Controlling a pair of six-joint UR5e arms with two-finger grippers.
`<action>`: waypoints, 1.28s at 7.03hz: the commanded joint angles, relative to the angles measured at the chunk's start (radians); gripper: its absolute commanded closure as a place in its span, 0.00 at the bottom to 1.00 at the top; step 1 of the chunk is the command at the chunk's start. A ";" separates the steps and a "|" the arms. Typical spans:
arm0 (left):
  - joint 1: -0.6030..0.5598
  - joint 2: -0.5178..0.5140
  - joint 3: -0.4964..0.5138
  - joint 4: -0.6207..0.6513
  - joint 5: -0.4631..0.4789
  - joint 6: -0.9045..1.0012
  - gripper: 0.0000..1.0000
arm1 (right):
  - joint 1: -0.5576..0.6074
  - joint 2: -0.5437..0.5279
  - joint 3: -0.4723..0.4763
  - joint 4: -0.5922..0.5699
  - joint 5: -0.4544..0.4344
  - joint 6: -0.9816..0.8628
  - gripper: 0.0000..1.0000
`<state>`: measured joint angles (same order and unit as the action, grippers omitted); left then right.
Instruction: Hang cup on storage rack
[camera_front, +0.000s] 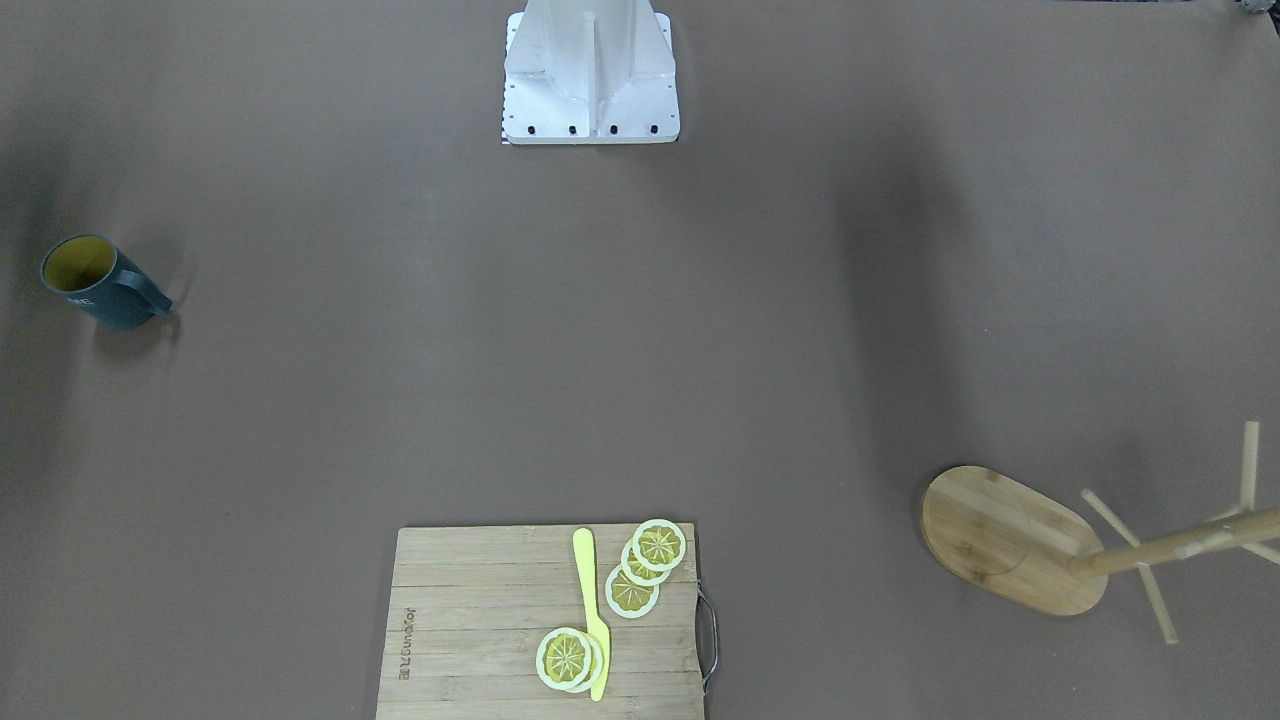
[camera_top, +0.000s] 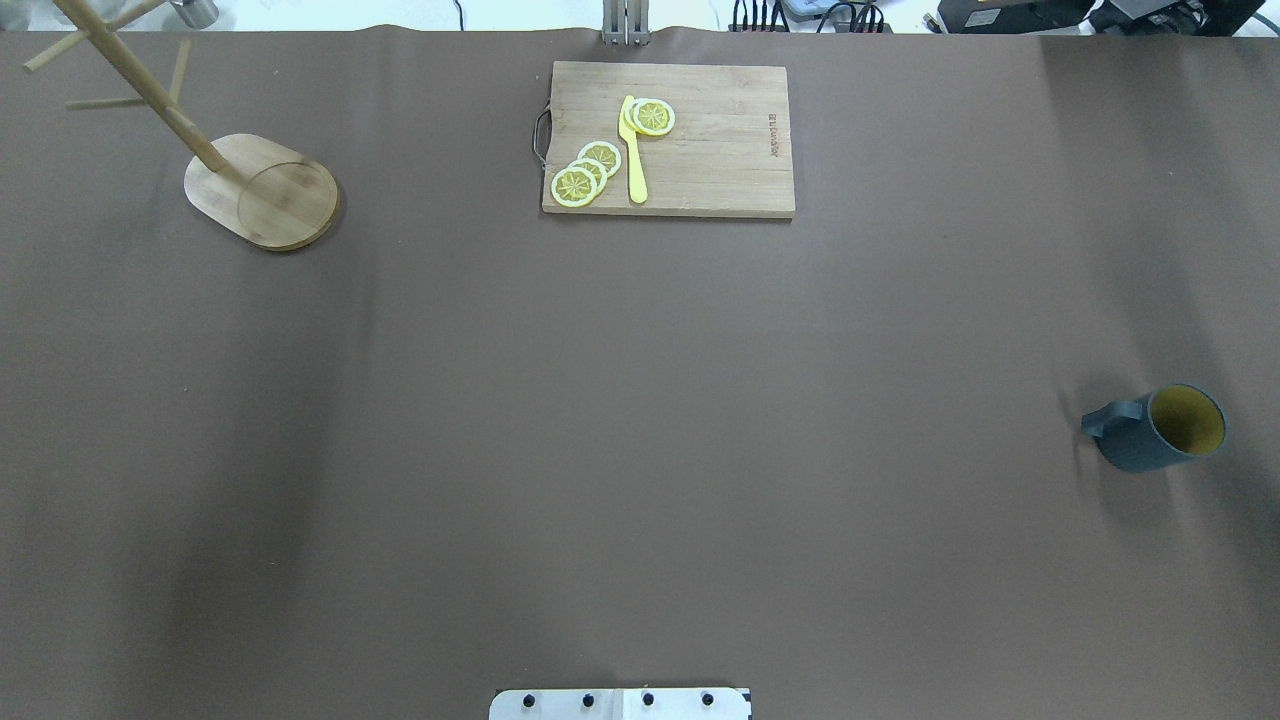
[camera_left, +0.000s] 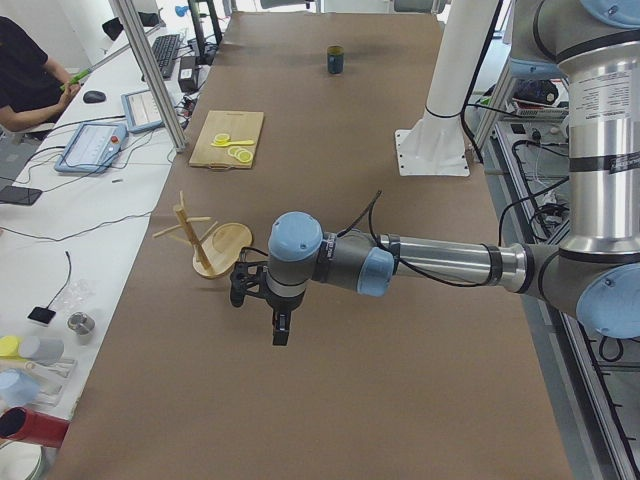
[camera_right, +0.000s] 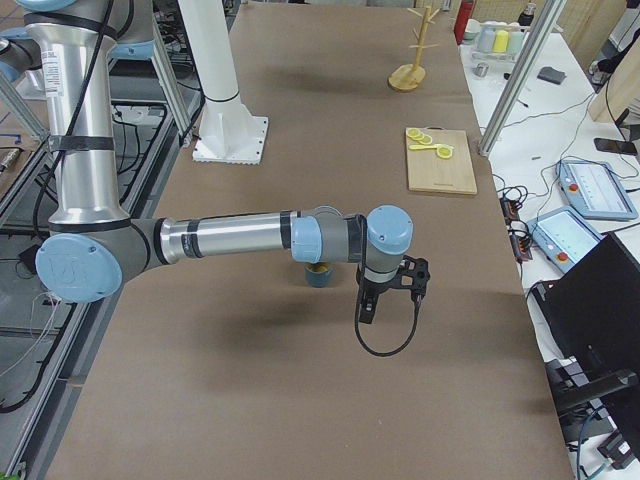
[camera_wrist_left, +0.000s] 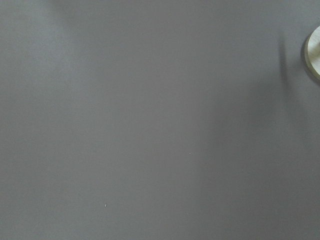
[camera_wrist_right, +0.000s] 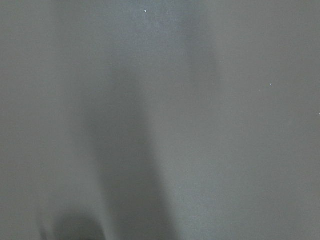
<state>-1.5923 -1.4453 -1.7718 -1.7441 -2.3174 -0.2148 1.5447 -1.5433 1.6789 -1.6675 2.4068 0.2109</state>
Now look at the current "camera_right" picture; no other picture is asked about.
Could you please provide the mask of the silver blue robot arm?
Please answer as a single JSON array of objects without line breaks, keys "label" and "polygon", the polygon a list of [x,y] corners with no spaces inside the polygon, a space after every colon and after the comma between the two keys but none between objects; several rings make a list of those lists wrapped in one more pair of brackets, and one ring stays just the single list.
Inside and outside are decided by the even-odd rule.
[{"label": "silver blue robot arm", "polygon": [[91,303],[153,268],[223,254],[287,250],[297,262],[354,263],[356,319],[371,323],[379,296],[426,294],[427,264],[408,255],[410,216],[383,205],[367,215],[311,210],[175,221],[134,219],[118,190],[108,62],[147,59],[162,38],[148,1],[26,1],[26,36],[39,48],[57,208],[35,256],[59,298]]},{"label": "silver blue robot arm", "polygon": [[25,27],[1,32],[1,73],[11,83],[27,71],[42,69],[41,51]]}]

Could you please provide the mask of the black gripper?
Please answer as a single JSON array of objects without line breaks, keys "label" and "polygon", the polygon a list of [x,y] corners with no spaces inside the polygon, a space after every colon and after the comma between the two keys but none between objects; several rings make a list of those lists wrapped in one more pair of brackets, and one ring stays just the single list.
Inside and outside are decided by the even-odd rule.
[{"label": "black gripper", "polygon": [[401,286],[402,274],[395,272],[383,282],[376,282],[366,277],[366,269],[356,271],[356,282],[358,284],[357,302],[361,303],[361,322],[371,324],[374,320],[378,296],[389,289],[396,289]]}]

